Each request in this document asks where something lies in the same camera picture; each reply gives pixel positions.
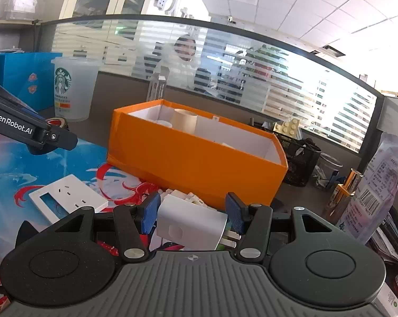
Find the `blue paper bag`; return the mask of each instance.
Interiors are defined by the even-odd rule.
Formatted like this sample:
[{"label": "blue paper bag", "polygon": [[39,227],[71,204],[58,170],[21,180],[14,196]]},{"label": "blue paper bag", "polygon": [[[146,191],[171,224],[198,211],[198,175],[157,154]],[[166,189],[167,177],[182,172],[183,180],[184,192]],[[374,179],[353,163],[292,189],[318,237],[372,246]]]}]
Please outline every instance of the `blue paper bag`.
[{"label": "blue paper bag", "polygon": [[35,111],[54,106],[54,65],[60,53],[0,54],[0,85]]}]

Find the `orange box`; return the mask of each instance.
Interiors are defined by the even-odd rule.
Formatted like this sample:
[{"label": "orange box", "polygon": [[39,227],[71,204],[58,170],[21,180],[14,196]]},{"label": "orange box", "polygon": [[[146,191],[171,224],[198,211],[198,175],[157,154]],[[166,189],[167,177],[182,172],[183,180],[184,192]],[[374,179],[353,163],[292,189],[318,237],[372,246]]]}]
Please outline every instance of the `orange box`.
[{"label": "orange box", "polygon": [[[170,122],[174,109],[198,115],[194,135],[153,122]],[[225,209],[228,192],[246,204],[270,205],[288,168],[271,133],[165,100],[114,110],[107,161],[217,209]]]}]

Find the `starbucks cup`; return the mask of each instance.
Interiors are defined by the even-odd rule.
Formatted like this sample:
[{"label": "starbucks cup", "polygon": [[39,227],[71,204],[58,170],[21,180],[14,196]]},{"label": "starbucks cup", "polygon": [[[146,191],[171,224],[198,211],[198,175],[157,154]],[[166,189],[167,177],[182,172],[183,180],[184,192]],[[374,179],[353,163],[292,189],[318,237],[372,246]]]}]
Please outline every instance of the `starbucks cup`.
[{"label": "starbucks cup", "polygon": [[55,116],[70,122],[86,120],[102,62],[88,58],[56,57],[51,63],[55,65]]}]

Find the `metal screw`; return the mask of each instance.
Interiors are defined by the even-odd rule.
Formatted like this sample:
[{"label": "metal screw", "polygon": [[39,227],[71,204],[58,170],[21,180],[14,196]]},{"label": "metal screw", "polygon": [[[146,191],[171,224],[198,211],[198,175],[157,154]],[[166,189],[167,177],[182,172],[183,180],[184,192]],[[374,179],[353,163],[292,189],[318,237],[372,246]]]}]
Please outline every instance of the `metal screw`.
[{"label": "metal screw", "polygon": [[245,259],[255,259],[261,256],[261,252],[256,248],[244,248],[240,250],[240,255]]},{"label": "metal screw", "polygon": [[131,248],[124,252],[124,256],[128,257],[129,259],[139,259],[145,256],[145,252],[139,248]]}]

